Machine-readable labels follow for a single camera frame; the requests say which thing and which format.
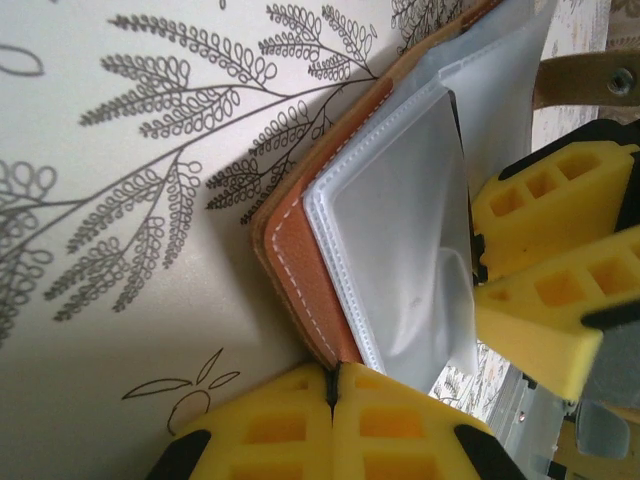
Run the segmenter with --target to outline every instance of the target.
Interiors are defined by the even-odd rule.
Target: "orange leather edge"
[[[502,0],[481,2],[399,58],[280,183],[251,222],[251,241],[303,341],[333,367],[361,356],[307,221],[302,197],[313,179],[417,64],[427,50],[455,38]]]

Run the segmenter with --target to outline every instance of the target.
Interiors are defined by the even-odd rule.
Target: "leaf pattern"
[[[104,262],[94,275],[88,277],[89,282],[82,285],[75,294],[69,297],[69,300],[58,310],[53,319],[57,322],[70,320],[84,307],[100,298],[121,281],[131,268],[123,255],[124,252]]]
[[[44,267],[53,261],[47,250],[22,248],[0,261],[0,346],[13,328],[13,319],[26,305]]]
[[[190,380],[183,380],[182,378],[161,378],[159,380],[152,380],[150,382],[143,383],[142,385],[138,385],[134,389],[129,390],[122,396],[122,400],[145,397],[156,393],[170,392],[190,385],[193,385],[193,382]]]
[[[462,6],[463,0],[392,0],[391,26],[401,30],[405,41],[398,54],[454,20]]]
[[[351,62],[338,54],[309,65],[309,75],[318,80],[344,80],[351,76]]]
[[[28,162],[9,165],[0,159],[0,255],[40,226],[38,212],[57,173],[50,166],[36,169]]]
[[[0,44],[0,72],[17,77],[44,75],[42,60],[26,48]]]
[[[135,236],[133,249],[135,256],[131,262],[127,284],[113,306],[116,312],[124,310],[151,279],[151,274],[160,257],[161,239],[164,237],[163,227],[164,218],[157,216],[147,218],[140,226]]]
[[[240,375],[240,372],[229,372],[229,373],[225,373],[224,375],[220,375],[218,378],[216,378],[213,382],[209,384],[209,390],[213,390],[214,388],[224,387],[227,383],[229,383],[231,380],[236,378],[238,375]]]
[[[280,112],[269,122],[258,138],[253,140],[253,148],[249,149],[249,154],[257,157],[285,148],[289,143],[302,138],[309,125],[309,109],[301,100],[296,107],[289,107],[286,112]]]
[[[190,65],[175,57],[142,57],[115,55],[102,59],[102,67],[111,73],[138,82],[113,100],[103,103],[80,119],[80,125],[90,126],[119,118],[161,112],[182,104],[182,92],[188,86]]]
[[[123,218],[126,212],[131,212],[136,204],[152,201],[162,183],[162,178],[150,168],[121,181],[104,201],[98,204],[95,211],[82,221],[67,243],[67,251],[77,252],[80,247],[96,238],[102,230]]]
[[[200,369],[200,373],[198,373],[198,378],[196,378],[196,385],[200,385],[204,381],[204,379],[207,378],[207,375],[209,375],[209,372],[211,372],[211,369],[218,361],[218,358],[220,358],[222,350],[224,349],[221,348],[216,353],[214,353],[213,356],[202,366],[202,368]]]
[[[252,205],[240,221],[247,223],[293,167],[291,152],[302,142],[316,119],[317,116],[309,119],[307,105],[302,101],[298,102],[297,108],[290,107],[280,112],[253,141],[254,148],[249,150],[252,158],[232,163],[207,181],[209,189],[220,192],[207,208],[227,208],[252,200]],[[257,158],[272,152],[280,153],[280,156],[269,167],[259,171]]]
[[[104,72],[132,85],[83,113],[80,125],[99,126],[148,115],[139,125],[141,136],[171,138],[177,146],[84,198],[56,202],[45,198],[56,183],[55,170],[36,169],[27,162],[10,166],[0,160],[0,298],[6,299],[0,316],[2,336],[6,337],[18,306],[29,300],[31,280],[40,275],[39,269],[46,264],[37,264],[36,260],[44,257],[30,256],[30,252],[46,253],[53,260],[46,250],[31,246],[51,227],[71,215],[82,215],[66,245],[67,252],[78,254],[77,257],[43,292],[48,301],[64,297],[54,320],[73,318],[120,282],[123,290],[113,309],[122,311],[139,296],[157,271],[158,263],[169,268],[184,249],[202,171],[200,161],[179,161],[185,149],[240,120],[261,112],[276,112],[257,133],[247,155],[207,182],[207,187],[214,190],[207,208],[246,203],[240,216],[240,222],[246,224],[291,171],[302,150],[331,127],[327,106],[336,95],[349,85],[377,78],[366,63],[372,39],[377,37],[373,25],[364,28],[331,6],[325,6],[318,14],[295,5],[272,4],[266,12],[282,31],[259,42],[258,55],[216,32],[162,17],[116,15],[108,20],[117,29],[153,36],[174,47],[165,55],[104,56],[100,60]],[[323,35],[337,36],[341,43],[337,48],[328,46]],[[192,58],[174,56],[181,51]],[[275,82],[271,80],[276,78],[278,68],[265,56],[306,62],[305,69],[318,84],[297,92],[274,89]],[[0,65],[3,58],[0,52]],[[216,78],[210,72],[212,65],[227,80],[211,82]],[[194,78],[200,84],[194,85]],[[324,101],[314,105],[311,114],[303,99],[318,92],[325,92]],[[245,105],[241,108],[245,94],[251,95],[252,101],[259,98],[263,103],[253,109]],[[187,135],[190,138],[176,138]],[[40,212],[47,212],[47,216],[41,217]],[[118,228],[111,229],[118,220],[134,215],[140,218],[137,225],[121,222]],[[31,271],[33,278],[16,283],[24,269]],[[210,384],[211,388],[218,388],[234,375],[230,372],[228,377],[220,377]]]
[[[213,130],[219,122],[230,118],[238,105],[240,105],[240,95],[236,89],[204,88],[183,98],[161,120],[144,122],[140,127],[140,133],[155,139]]]
[[[53,300],[77,283],[99,274],[110,262],[121,255],[120,241],[116,237],[100,240],[95,247],[89,249],[87,255],[80,257],[69,270],[53,282],[44,293],[45,300]]]
[[[213,65],[218,65],[243,84],[254,83],[264,87],[278,73],[274,63],[267,63],[260,56],[255,57],[251,49],[238,42],[232,43],[216,33],[209,34],[204,28],[187,27],[181,22],[150,15],[117,15],[109,23],[123,30],[150,33],[177,43]]]
[[[297,5],[267,5],[267,14],[272,22],[282,24],[299,36],[303,42],[318,42],[322,22],[313,12]]]
[[[449,394],[454,398],[460,393],[460,382],[451,374],[447,375],[447,378],[444,381],[444,386],[447,388]]]
[[[195,175],[202,170],[200,162],[172,165],[167,178],[167,200],[169,201],[169,242],[162,265],[169,268],[178,258],[187,239],[193,218],[193,199],[200,179]]]
[[[297,58],[315,62],[320,57],[320,45],[305,43],[300,35],[282,32],[258,43],[263,55]]]
[[[355,20],[347,19],[337,8],[331,5],[322,7],[322,17],[329,26],[342,38],[347,54],[353,55],[356,61],[367,59],[371,51],[372,35],[364,26]]]

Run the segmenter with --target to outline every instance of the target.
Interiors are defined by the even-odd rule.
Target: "brown strap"
[[[544,60],[534,108],[552,105],[640,106],[640,50],[585,53]]]

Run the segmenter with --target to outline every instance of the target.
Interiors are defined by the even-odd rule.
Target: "leather cover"
[[[393,91],[394,84],[402,81],[428,49],[464,33],[501,1],[480,2],[399,58],[315,144],[269,196],[252,220],[251,239],[254,250],[291,312],[302,339],[314,356],[327,367],[340,362],[361,362],[362,359],[307,221],[302,205],[304,192],[316,175],[382,105]],[[596,55],[597,58],[612,56],[611,53]],[[574,57],[565,57],[565,61],[571,62],[572,58]],[[633,58],[640,58],[640,55],[636,54]],[[625,66],[628,61],[629,58],[624,56],[607,61],[607,75],[615,68]],[[573,72],[572,78],[584,78],[591,74],[591,63],[575,62],[577,63],[573,67],[580,66],[583,73],[580,75]],[[536,107],[565,103],[638,103],[637,100],[633,103],[636,95],[633,91],[621,98],[604,94],[601,88],[595,88],[600,86],[592,82],[570,85],[563,77],[563,72],[566,71],[564,65],[564,62],[555,59],[542,62],[540,80],[536,83]],[[555,85],[560,87],[560,92],[554,91]]]

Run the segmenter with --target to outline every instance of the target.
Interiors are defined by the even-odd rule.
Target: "white stitching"
[[[331,157],[329,157],[329,161],[325,164],[325,167],[327,167],[329,165],[329,163],[331,163],[331,160],[333,160],[335,158],[335,156],[340,152],[340,150],[342,150],[342,148],[347,144],[347,142],[349,142],[349,140],[351,140],[353,138],[353,136],[356,134],[356,132],[358,132],[362,128],[362,126],[367,122],[367,120],[369,120],[369,118],[371,118],[371,116],[378,110],[378,108],[380,108],[380,106],[385,102],[385,100],[387,98],[389,98],[389,95],[391,95],[391,91],[389,93],[387,93],[382,100],[380,100],[380,103],[378,103],[378,105],[376,105],[376,107],[371,111],[371,113],[369,113],[369,115],[367,116],[365,121],[362,122],[360,124],[360,126],[351,133],[351,135],[349,135],[349,138],[347,138],[344,142],[342,142],[342,145],[340,145],[338,147],[338,149],[335,151],[335,153],[333,155],[331,155]],[[315,327],[316,331],[318,332],[318,335],[320,335],[320,338],[322,339],[322,343],[324,343],[324,346],[327,347],[327,350],[329,350],[329,352],[331,353],[333,358],[337,359],[336,353],[333,351],[333,349],[329,345],[329,342],[327,342],[327,339],[325,338],[325,336],[323,335],[322,331],[320,330],[320,326],[318,325],[318,323],[313,318],[313,315],[311,315],[311,311],[309,311],[309,307],[307,306],[307,301],[305,300],[304,296],[302,295],[302,292],[298,288],[296,280],[293,277],[293,274],[291,273],[291,270],[289,269],[289,267],[287,266],[287,264],[286,264],[286,262],[285,262],[285,260],[283,258],[284,252],[282,252],[282,250],[280,250],[278,248],[278,244],[277,244],[277,239],[278,239],[277,233],[282,228],[282,225],[284,224],[285,219],[288,218],[289,215],[291,215],[291,212],[293,211],[294,207],[300,202],[300,198],[302,198],[302,195],[303,194],[300,194],[300,196],[296,197],[296,199],[293,201],[293,203],[291,204],[289,209],[283,215],[282,219],[280,220],[280,223],[274,229],[273,235],[271,235],[271,243],[273,245],[273,250],[276,252],[276,256],[278,257],[278,261],[280,262],[280,264],[284,268],[284,271],[286,272],[287,276],[289,277],[289,281],[291,282],[293,287],[296,289],[296,293],[298,294],[298,297],[300,298],[300,301],[302,302],[302,305],[304,306],[304,309],[307,312],[307,316],[309,317],[309,320],[311,320],[311,323],[313,324],[313,326]]]

